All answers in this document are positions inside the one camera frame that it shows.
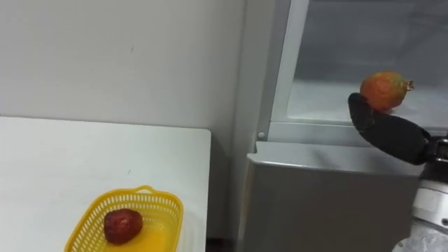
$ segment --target silver refrigerator door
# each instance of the silver refrigerator door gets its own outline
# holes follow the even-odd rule
[[[392,251],[422,167],[373,148],[258,142],[242,251]]]

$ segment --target yellow plastic basket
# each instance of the yellow plastic basket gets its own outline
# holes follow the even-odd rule
[[[138,211],[143,216],[143,228],[131,241],[116,246],[104,237],[104,216],[122,208]],[[182,202],[171,193],[147,185],[112,190],[89,206],[71,234],[65,252],[175,252],[182,217]]]

